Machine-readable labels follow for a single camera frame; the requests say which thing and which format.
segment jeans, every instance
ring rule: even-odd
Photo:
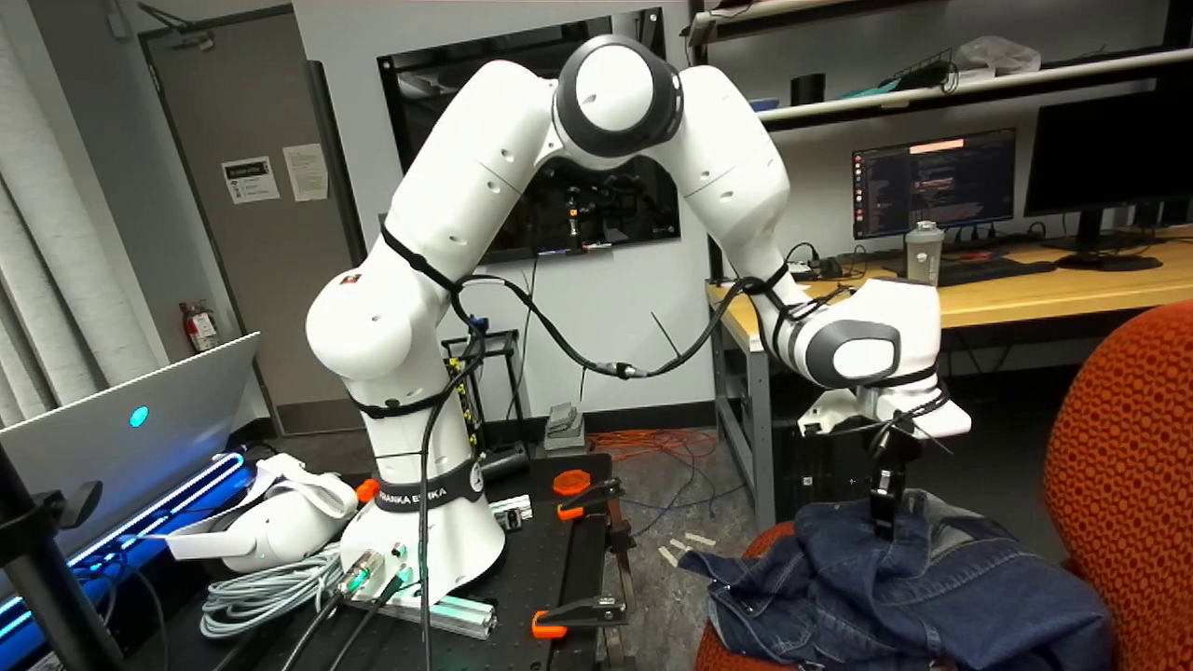
[[[892,542],[865,501],[809,502],[793,531],[762,562],[682,557],[732,651],[851,671],[1112,666],[1112,618],[1086,582],[931,492],[902,496]]]

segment laptop screen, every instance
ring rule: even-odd
[[[31,492],[102,481],[96,510],[59,535],[59,547],[96,546],[161,496],[202,472],[238,421],[253,382],[257,332],[172,362],[81,404],[0,430],[0,449]]]

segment bottle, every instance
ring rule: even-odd
[[[942,250],[942,231],[935,221],[919,221],[919,226],[907,231],[902,239],[907,261],[902,277],[909,284],[938,284],[938,250]]]

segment red chair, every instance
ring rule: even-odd
[[[1105,597],[1121,671],[1193,666],[1193,301],[1115,327],[1074,377],[1048,440],[1048,513]],[[793,525],[766,531],[746,558]],[[696,671],[776,671],[712,626]]]

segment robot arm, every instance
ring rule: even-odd
[[[594,172],[658,160],[732,267],[758,280],[751,298],[782,364],[820,388],[853,388],[876,421],[919,414],[930,438],[968,430],[960,405],[931,405],[935,291],[865,284],[815,306],[782,267],[776,216],[791,183],[742,95],[712,69],[673,72],[639,42],[595,39],[558,78],[480,69],[407,167],[371,256],[311,306],[311,352],[362,405],[385,481],[343,535],[343,568],[374,557],[397,579],[424,542],[435,568],[428,593],[443,597],[500,557],[504,535],[485,507],[459,404],[443,404],[435,325],[448,306],[466,318],[459,284],[557,158]]]

